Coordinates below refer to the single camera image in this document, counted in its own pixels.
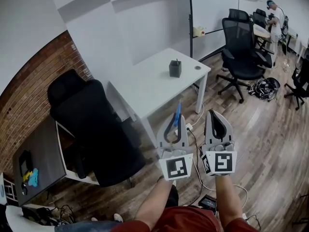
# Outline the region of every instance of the wooden floor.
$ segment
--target wooden floor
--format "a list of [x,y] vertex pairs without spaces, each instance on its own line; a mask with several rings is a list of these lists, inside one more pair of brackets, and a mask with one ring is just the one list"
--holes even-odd
[[[283,62],[288,58],[290,68],[286,73]],[[221,96],[218,90],[227,85],[224,80],[216,80],[216,74],[229,75],[222,72],[221,55],[209,58],[204,63],[211,68],[207,80],[204,97],[205,111],[214,109],[221,113],[232,125],[235,147],[238,151],[236,172],[232,175],[235,184],[245,187],[249,192],[248,202],[244,207],[247,216],[256,214],[262,231],[291,231],[291,221],[306,209],[307,200],[299,199],[301,194],[309,192],[309,104],[304,104],[296,111],[296,101],[285,99],[288,91],[283,85],[293,84],[291,76],[295,68],[296,56],[282,53],[277,60],[277,67],[269,70],[266,77],[275,77],[281,88],[277,100],[261,101],[250,96],[246,88],[242,88],[245,102],[239,104],[239,94],[231,88]],[[176,111],[179,99],[182,102],[182,114],[187,123],[193,124],[199,117],[195,113],[197,95],[192,87],[172,100],[165,107],[150,117],[150,123],[157,132],[167,116]],[[198,145],[204,142],[205,116],[194,126],[193,133]],[[134,217],[139,205],[161,175],[156,166],[157,158],[150,140],[145,135],[139,123],[134,126],[141,134],[141,151],[147,159],[147,165],[132,177],[135,187],[129,189],[127,183],[120,183],[109,188],[83,184],[72,180],[63,180],[41,195],[45,204],[55,202],[60,207],[68,204],[73,208],[79,221],[96,217],[111,219],[113,213],[121,214],[125,220]],[[194,146],[193,137],[189,143]],[[214,188],[214,177],[206,177],[199,161],[199,170],[206,186]],[[201,188],[197,174],[192,169],[192,175],[177,183],[180,193],[180,205],[193,201]],[[242,201],[245,193],[237,188]],[[203,189],[202,196],[209,194],[215,197],[215,192]],[[293,231],[301,231],[302,226],[294,226]]]

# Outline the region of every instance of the electrical outlet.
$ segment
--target electrical outlet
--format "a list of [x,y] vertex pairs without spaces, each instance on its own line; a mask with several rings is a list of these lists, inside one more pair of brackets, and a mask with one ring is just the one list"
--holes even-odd
[[189,128],[190,131],[193,130],[193,126],[190,123],[186,124],[185,126],[186,126],[187,129]]

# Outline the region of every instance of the pen holder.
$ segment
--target pen holder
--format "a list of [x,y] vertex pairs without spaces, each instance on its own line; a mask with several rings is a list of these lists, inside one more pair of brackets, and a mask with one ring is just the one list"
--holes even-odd
[[172,60],[169,64],[169,76],[171,77],[180,77],[182,73],[182,62]]

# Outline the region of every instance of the black office chair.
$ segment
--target black office chair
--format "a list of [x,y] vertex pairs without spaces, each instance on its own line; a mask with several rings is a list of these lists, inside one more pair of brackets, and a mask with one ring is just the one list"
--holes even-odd
[[266,28],[266,12],[260,9],[256,9],[253,12],[254,23],[261,26],[262,28]]
[[[255,23],[254,19],[251,20],[247,12],[242,11],[242,10],[237,10],[237,9],[229,9],[228,18],[242,20],[244,22],[251,22],[252,25]],[[264,65],[267,68],[272,68],[272,60],[271,60],[270,54],[274,54],[274,52],[265,47],[265,44],[266,42],[268,42],[268,39],[262,39],[262,40],[263,40],[263,43],[260,44],[259,49],[256,49],[255,48],[256,43],[258,43],[259,41],[258,41],[258,37],[255,36],[254,32],[252,31],[252,46],[251,47],[254,48],[254,50],[252,51],[252,58],[255,60],[255,62],[258,65]],[[256,52],[260,53],[266,59],[266,62],[264,62],[263,60],[261,61],[261,59],[255,54]]]
[[76,138],[70,147],[80,178],[86,177],[85,161],[102,187],[129,179],[144,165],[145,159],[135,138],[117,120],[106,99],[102,83],[84,81],[69,70],[51,83],[47,91],[50,114]]
[[[219,77],[229,81],[230,84],[218,92],[219,95],[228,88],[235,86],[241,99],[244,102],[243,94],[239,86],[250,88],[249,84],[240,82],[240,80],[255,80],[263,76],[263,70],[260,69],[252,58],[252,33],[253,24],[248,20],[224,18],[222,26],[225,34],[226,46],[223,50],[223,67],[228,68],[233,78],[222,75]],[[260,54],[255,53],[262,61],[266,59]]]
[[303,64],[300,70],[300,73],[297,72],[298,68],[295,68],[292,79],[295,88],[292,88],[287,83],[284,85],[287,86],[292,93],[284,95],[285,98],[288,96],[295,96],[296,102],[297,102],[297,108],[296,111],[299,109],[299,100],[301,100],[301,105],[303,105],[305,102],[303,98],[309,97],[309,58],[305,58],[303,60]]

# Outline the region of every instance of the brick wall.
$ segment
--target brick wall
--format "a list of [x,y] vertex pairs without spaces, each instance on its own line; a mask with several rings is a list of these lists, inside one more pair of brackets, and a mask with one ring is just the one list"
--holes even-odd
[[91,74],[66,31],[35,54],[0,96],[0,173],[13,176],[12,156],[49,115],[49,84],[69,69],[86,79]]

